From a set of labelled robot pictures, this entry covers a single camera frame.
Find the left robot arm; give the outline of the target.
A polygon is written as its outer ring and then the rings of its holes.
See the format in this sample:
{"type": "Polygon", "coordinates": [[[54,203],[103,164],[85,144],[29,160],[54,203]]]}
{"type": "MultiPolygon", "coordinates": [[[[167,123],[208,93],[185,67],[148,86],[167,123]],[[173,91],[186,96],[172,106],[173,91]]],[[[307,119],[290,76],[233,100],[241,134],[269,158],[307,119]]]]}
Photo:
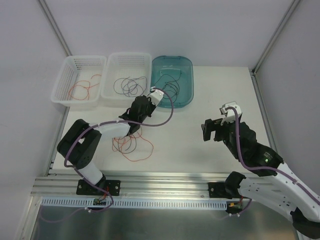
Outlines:
{"type": "Polygon", "coordinates": [[[83,119],[76,120],[64,137],[60,140],[57,151],[71,163],[71,167],[88,180],[87,188],[95,195],[101,194],[107,188],[106,177],[95,166],[92,159],[95,155],[101,137],[122,138],[134,134],[147,117],[150,117],[162,100],[163,94],[155,91],[134,99],[125,113],[117,120],[103,126],[101,130],[94,129],[83,119]]]}

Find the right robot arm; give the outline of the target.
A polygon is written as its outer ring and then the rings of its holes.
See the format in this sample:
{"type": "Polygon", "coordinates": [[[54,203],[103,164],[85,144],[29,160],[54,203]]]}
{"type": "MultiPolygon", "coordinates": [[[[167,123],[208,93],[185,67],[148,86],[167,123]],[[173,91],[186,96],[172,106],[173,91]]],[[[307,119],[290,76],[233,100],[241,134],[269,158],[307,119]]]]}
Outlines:
{"type": "Polygon", "coordinates": [[[287,218],[293,227],[309,239],[320,237],[320,197],[290,170],[283,158],[257,141],[256,132],[240,120],[207,119],[201,125],[203,140],[223,142],[240,164],[264,178],[278,191],[267,189],[252,178],[233,171],[213,192],[223,198],[248,198],[287,218]]]}

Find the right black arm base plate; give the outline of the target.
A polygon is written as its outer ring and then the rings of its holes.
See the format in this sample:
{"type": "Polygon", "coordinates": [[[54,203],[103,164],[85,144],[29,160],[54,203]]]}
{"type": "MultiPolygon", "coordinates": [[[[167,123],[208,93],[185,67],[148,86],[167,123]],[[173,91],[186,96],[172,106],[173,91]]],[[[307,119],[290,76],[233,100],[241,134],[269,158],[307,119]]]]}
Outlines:
{"type": "Polygon", "coordinates": [[[210,198],[226,198],[226,189],[223,182],[209,182],[207,185],[210,198]]]}

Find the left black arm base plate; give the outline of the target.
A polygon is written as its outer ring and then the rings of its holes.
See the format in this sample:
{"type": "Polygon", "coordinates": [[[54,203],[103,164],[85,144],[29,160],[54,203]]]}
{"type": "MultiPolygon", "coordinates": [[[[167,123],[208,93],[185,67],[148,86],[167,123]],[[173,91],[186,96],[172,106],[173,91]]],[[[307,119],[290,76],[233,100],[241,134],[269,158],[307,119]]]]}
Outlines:
{"type": "Polygon", "coordinates": [[[91,186],[85,180],[80,179],[77,184],[76,195],[79,196],[98,196],[104,193],[99,189],[108,191],[112,196],[119,196],[121,189],[120,180],[105,180],[102,179],[96,187],[91,186]]]}

